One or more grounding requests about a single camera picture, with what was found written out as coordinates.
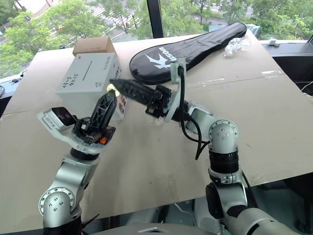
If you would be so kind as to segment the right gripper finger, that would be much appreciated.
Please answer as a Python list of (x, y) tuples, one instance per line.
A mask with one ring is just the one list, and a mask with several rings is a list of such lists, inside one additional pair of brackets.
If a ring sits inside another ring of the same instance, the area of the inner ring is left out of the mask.
[(152, 95), (154, 90), (131, 79), (110, 79), (110, 83), (123, 95)]
[(142, 90), (141, 88), (136, 86), (115, 85), (115, 88), (127, 98), (130, 98), (143, 105), (147, 105), (152, 97), (152, 94), (150, 92)]

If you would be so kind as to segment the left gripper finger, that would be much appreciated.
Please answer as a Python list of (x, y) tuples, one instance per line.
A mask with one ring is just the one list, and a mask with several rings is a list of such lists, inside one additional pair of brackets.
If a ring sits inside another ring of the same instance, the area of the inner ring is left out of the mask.
[(109, 110), (111, 105), (111, 96), (103, 95), (97, 102), (91, 115), (91, 126), (107, 126), (109, 123)]
[(115, 91), (108, 91), (105, 95), (105, 113), (104, 113), (104, 119), (103, 119), (103, 125), (108, 126), (114, 112), (116, 109), (117, 104), (117, 97), (115, 94)]

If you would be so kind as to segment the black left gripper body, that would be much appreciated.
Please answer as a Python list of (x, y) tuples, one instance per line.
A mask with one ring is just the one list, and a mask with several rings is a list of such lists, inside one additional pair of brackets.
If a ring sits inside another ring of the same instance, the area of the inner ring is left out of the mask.
[(106, 145), (113, 138), (115, 131), (115, 127), (108, 125), (105, 127), (94, 127), (91, 124), (91, 119), (85, 117), (76, 121), (72, 133), (88, 145)]

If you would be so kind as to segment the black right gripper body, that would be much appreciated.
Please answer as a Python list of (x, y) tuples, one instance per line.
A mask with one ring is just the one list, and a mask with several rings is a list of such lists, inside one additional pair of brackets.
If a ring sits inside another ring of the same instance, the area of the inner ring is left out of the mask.
[(156, 85), (146, 105), (145, 113), (155, 118), (165, 117), (168, 113), (171, 96), (171, 89), (162, 85)]

